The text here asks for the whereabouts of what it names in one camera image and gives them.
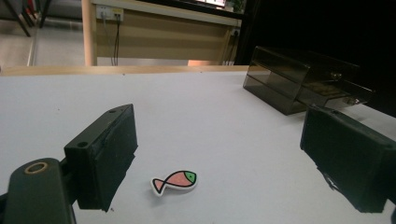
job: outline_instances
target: cable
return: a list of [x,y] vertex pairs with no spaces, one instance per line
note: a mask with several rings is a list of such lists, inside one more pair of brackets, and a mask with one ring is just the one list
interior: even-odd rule
[[[102,16],[102,20],[103,20],[103,26],[105,28],[108,51],[111,52],[110,38],[108,38],[108,31],[107,31],[107,28],[106,28],[106,13],[102,12],[101,16]],[[111,65],[114,66],[114,59],[113,59],[112,56],[110,56],[110,60],[111,60]]]
[[116,34],[116,41],[114,43],[114,65],[119,65],[119,49],[120,49],[120,15],[116,14],[117,19],[117,34]]

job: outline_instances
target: white tabletop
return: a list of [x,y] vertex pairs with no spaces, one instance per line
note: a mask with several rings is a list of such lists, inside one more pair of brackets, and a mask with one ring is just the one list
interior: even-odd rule
[[[304,113],[284,116],[242,88],[246,72],[0,77],[0,194],[28,161],[64,146],[110,108],[134,104],[138,149],[108,213],[78,223],[390,223],[359,213],[300,150]],[[348,115],[396,139],[396,119],[367,106]],[[151,191],[188,169],[190,192]]]

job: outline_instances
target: green fish head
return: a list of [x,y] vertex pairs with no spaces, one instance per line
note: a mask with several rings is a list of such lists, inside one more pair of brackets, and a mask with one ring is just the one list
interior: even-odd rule
[[197,175],[193,172],[186,171],[184,172],[184,175],[187,177],[187,179],[190,180],[191,183],[195,183]]

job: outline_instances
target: fish sticker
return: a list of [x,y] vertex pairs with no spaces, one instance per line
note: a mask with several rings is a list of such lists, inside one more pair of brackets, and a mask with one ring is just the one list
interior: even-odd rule
[[176,171],[166,177],[165,180],[152,178],[150,184],[154,194],[161,197],[165,188],[193,189],[197,184],[197,174],[191,171]]

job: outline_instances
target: power strip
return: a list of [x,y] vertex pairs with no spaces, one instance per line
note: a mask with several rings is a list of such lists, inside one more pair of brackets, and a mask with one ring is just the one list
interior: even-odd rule
[[120,21],[123,21],[123,8],[96,5],[96,19],[116,21],[117,15],[120,15]]

